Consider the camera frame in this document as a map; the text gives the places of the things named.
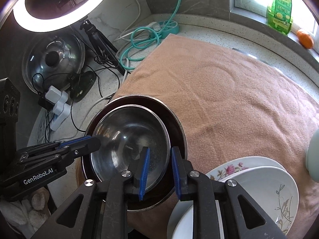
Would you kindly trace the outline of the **white gloved left hand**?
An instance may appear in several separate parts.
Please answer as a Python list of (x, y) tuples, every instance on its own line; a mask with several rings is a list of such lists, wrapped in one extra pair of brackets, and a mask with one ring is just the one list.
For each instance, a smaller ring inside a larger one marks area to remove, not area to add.
[(31, 238), (50, 217), (49, 192), (41, 188), (21, 201), (1, 201), (1, 212), (11, 227)]

